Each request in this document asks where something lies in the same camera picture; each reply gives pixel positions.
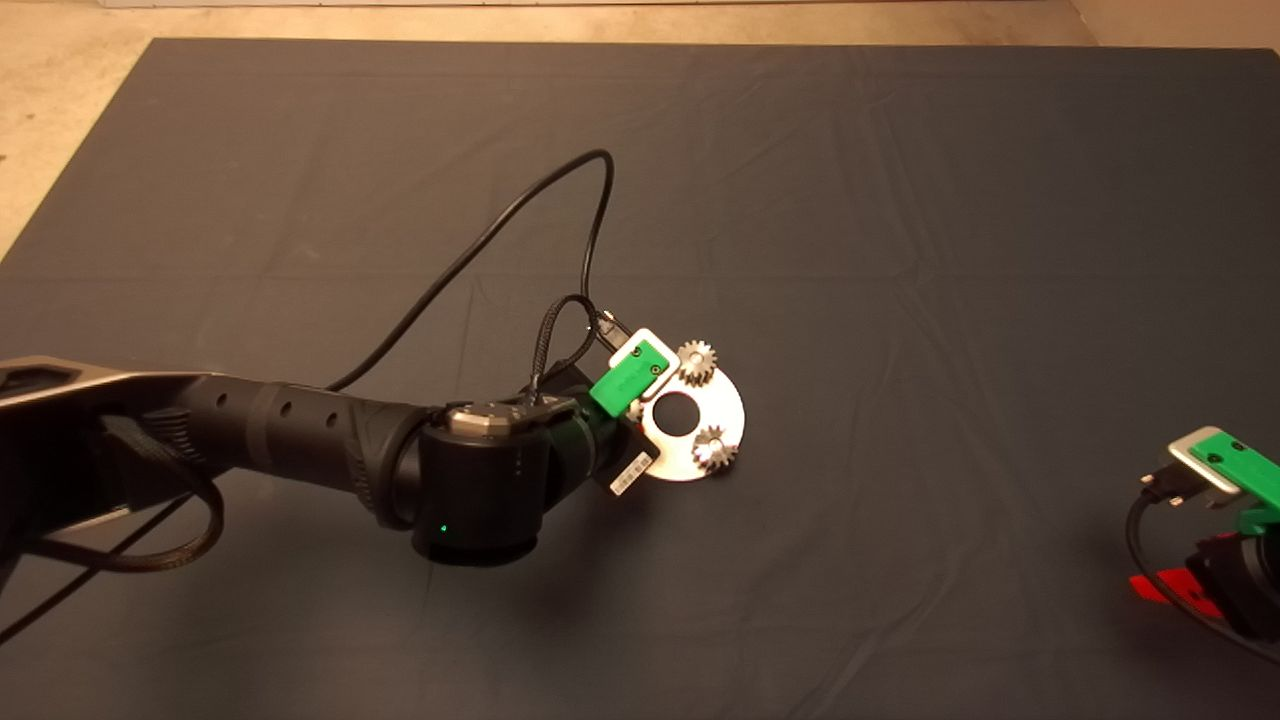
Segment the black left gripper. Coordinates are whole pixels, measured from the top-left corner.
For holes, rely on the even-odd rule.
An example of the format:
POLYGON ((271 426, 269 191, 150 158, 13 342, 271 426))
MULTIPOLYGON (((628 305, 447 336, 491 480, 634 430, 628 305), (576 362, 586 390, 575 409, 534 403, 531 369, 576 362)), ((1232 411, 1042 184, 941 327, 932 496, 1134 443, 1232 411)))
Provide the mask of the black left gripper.
POLYGON ((576 366, 564 370, 564 393, 575 402, 564 423, 564 492, 594 484, 620 498, 652 470, 660 452, 636 421, 604 410, 590 396, 591 386, 576 366))

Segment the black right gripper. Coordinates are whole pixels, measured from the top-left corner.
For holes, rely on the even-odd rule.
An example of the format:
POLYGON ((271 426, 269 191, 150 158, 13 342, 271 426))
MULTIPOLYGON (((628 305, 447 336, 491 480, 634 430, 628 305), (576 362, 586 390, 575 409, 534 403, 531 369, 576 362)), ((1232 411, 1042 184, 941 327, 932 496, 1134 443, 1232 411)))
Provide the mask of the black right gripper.
MULTIPOLYGON (((1199 539, 1196 552, 1187 559, 1187 569, 1165 569, 1156 577, 1199 615, 1226 619, 1234 632, 1252 641, 1279 641, 1279 537, 1275 530, 1199 539)), ((1130 588, 1144 601, 1171 603, 1146 575, 1132 575, 1130 588)))

